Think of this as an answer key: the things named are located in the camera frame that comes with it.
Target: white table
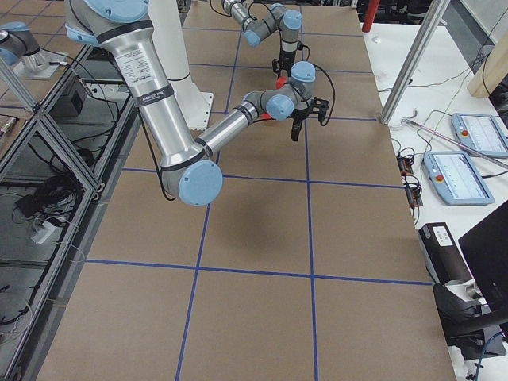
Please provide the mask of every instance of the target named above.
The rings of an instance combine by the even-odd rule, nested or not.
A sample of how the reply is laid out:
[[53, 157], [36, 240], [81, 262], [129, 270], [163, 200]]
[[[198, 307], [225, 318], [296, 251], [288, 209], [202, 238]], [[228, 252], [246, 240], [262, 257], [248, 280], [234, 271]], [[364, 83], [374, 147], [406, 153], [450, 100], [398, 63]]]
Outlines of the white table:
[[[393, 87], [402, 63], [418, 32], [418, 28], [415, 25], [374, 24], [371, 32], [364, 34], [372, 70], [375, 74], [379, 90]], [[460, 54], [452, 37], [444, 26], [439, 26], [421, 58], [417, 70], [414, 72], [411, 85], [441, 83], [463, 71], [464, 73], [439, 86], [409, 87], [406, 89], [389, 123], [391, 136], [401, 143], [402, 148], [412, 147], [417, 153], [425, 151], [427, 144], [418, 137], [416, 129], [407, 125], [401, 125], [400, 122], [403, 117], [413, 115], [415, 109], [418, 111], [418, 115], [414, 120], [418, 123], [423, 123], [431, 110], [446, 111], [449, 114], [473, 113], [497, 115], [488, 99], [473, 98], [468, 93], [467, 85], [473, 78], [473, 74], [467, 69], [468, 63]], [[379, 95], [382, 104], [384, 104], [389, 91], [380, 92]], [[451, 118], [441, 113], [433, 113], [425, 123], [425, 126], [432, 129], [437, 128], [438, 132], [449, 137], [453, 136]], [[421, 134], [427, 139], [430, 138], [429, 134]], [[432, 148], [433, 151], [459, 150], [455, 145], [440, 140], [437, 137], [432, 139]], [[394, 143], [394, 150], [398, 151], [396, 143]], [[416, 155], [413, 165], [414, 174], [421, 180], [423, 189], [422, 201], [424, 204], [419, 210], [420, 216], [416, 224], [417, 229], [430, 222], [446, 222], [453, 237], [458, 240], [470, 228], [508, 199], [507, 174], [485, 180], [495, 197], [495, 203], [488, 206], [446, 206], [437, 197], [433, 185], [421, 171], [421, 158], [422, 155]], [[473, 158], [473, 161], [481, 175], [491, 175], [504, 171], [495, 164], [480, 158]], [[475, 371], [474, 362], [467, 362], [468, 368], [472, 373]], [[499, 381], [505, 379], [506, 375], [508, 375], [508, 356], [497, 359], [485, 359], [483, 365], [485, 368], [482, 369], [479, 376], [479, 379], [482, 381]]]

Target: white connector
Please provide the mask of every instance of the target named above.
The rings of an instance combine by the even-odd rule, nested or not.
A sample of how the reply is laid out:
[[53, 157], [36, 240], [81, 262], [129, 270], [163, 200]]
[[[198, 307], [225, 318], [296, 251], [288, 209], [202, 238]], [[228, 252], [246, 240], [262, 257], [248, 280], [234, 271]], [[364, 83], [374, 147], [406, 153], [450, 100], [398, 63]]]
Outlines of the white connector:
[[37, 229], [36, 233], [31, 236], [30, 239], [36, 244], [43, 244], [55, 230], [56, 226], [51, 222], [44, 221], [42, 226]]

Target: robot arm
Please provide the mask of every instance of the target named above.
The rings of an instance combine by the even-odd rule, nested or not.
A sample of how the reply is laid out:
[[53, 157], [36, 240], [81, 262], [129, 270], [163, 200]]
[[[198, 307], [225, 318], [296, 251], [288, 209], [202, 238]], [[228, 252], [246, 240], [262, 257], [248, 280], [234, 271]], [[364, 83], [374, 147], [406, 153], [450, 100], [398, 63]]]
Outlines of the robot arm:
[[19, 21], [0, 25], [0, 56], [8, 65], [14, 65], [21, 58], [26, 69], [38, 72], [49, 66], [49, 59], [40, 49], [29, 27]]
[[194, 140], [152, 43], [148, 1], [67, 0], [66, 7], [68, 36], [113, 54], [162, 154], [164, 189], [189, 205], [206, 205], [218, 196], [222, 173], [209, 160], [214, 152], [263, 113], [283, 120], [310, 107], [315, 69], [299, 62], [278, 90], [247, 94], [224, 120]]
[[281, 71], [290, 74], [297, 50], [302, 50], [298, 32], [302, 27], [302, 14], [297, 10], [288, 10], [282, 4], [272, 4], [269, 14], [263, 20], [252, 17], [244, 6], [245, 0], [222, 0], [222, 8], [240, 24], [248, 44], [257, 46], [274, 32], [280, 31], [279, 59], [271, 65], [274, 73], [281, 76]]

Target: blue joint cap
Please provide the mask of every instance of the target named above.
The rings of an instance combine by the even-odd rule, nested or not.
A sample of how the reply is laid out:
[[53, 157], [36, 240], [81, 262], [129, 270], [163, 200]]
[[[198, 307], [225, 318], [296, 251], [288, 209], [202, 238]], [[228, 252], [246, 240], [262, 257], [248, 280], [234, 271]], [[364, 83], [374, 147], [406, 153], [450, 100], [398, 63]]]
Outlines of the blue joint cap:
[[92, 36], [91, 34], [80, 32], [79, 30], [73, 29], [68, 25], [65, 25], [65, 28], [67, 29], [67, 36], [71, 40], [79, 42], [81, 44], [99, 46], [99, 42], [97, 41], [97, 38], [95, 38], [95, 36]]
[[299, 30], [302, 27], [302, 14], [297, 10], [288, 10], [283, 16], [284, 25], [291, 30]]
[[201, 160], [192, 164], [182, 175], [178, 185], [180, 199], [188, 205], [210, 204], [221, 191], [222, 171], [213, 161]]
[[10, 50], [0, 48], [0, 57], [8, 64], [9, 66], [14, 65], [19, 58], [12, 53]]
[[291, 78], [304, 83], [311, 83], [316, 80], [316, 68], [307, 61], [300, 61], [291, 68]]
[[4, 25], [0, 25], [0, 29], [4, 29], [7, 32], [28, 32], [30, 30], [27, 24], [21, 21], [7, 22]]
[[139, 21], [148, 12], [148, 0], [84, 0], [98, 15], [112, 22]]
[[293, 101], [287, 95], [274, 95], [267, 102], [267, 113], [276, 121], [283, 121], [291, 115], [293, 110]]
[[248, 44], [252, 47], [255, 47], [255, 46], [261, 44], [260, 37], [252, 30], [246, 30], [244, 32], [244, 37], [245, 37], [245, 40], [247, 40]]

